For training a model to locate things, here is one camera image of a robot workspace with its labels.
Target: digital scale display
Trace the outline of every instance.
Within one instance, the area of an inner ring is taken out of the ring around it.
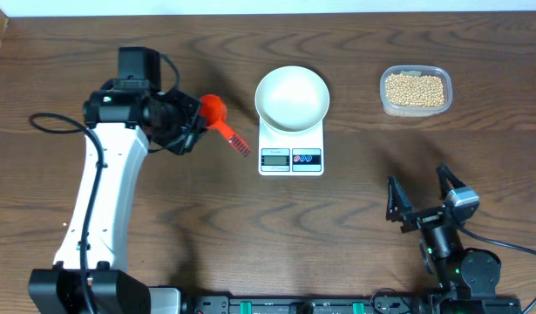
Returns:
[[[261,171],[320,172],[322,150],[319,148],[264,148],[261,150]]]
[[[288,156],[263,156],[262,165],[288,166]]]

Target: orange scoop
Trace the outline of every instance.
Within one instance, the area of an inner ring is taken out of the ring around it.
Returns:
[[[225,124],[227,119],[227,106],[215,95],[206,95],[200,98],[202,106],[200,116],[206,118],[207,129],[217,130],[229,142],[229,144],[245,157],[250,153],[248,144]]]

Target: kitchen scale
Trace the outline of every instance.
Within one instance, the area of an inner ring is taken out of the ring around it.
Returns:
[[[261,175],[322,175],[322,122],[301,134],[283,135],[260,119],[258,171]]]
[[[323,118],[328,87],[300,66],[273,70],[258,85],[260,115],[258,172],[261,175],[322,175]]]

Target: wood grain surface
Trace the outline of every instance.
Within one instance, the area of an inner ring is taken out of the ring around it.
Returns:
[[[27,117],[81,120],[128,45],[168,54],[183,91],[220,94],[254,152],[254,91],[269,71],[307,66],[332,97],[320,178],[261,177],[256,153],[243,159],[216,133],[189,155],[149,156],[127,239],[143,283],[235,295],[435,286],[419,234],[384,219],[385,180],[397,175],[419,209],[436,205],[443,160],[481,195],[468,229],[536,249],[536,13],[14,18],[0,54],[0,313],[36,310],[28,279],[51,266],[84,163],[81,135],[40,133]],[[383,112],[380,76],[404,64],[450,73],[447,113]],[[498,253],[499,293],[536,295],[536,257],[462,241]]]

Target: white wall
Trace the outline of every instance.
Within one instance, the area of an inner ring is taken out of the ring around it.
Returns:
[[[536,10],[536,0],[0,0],[8,17]]]

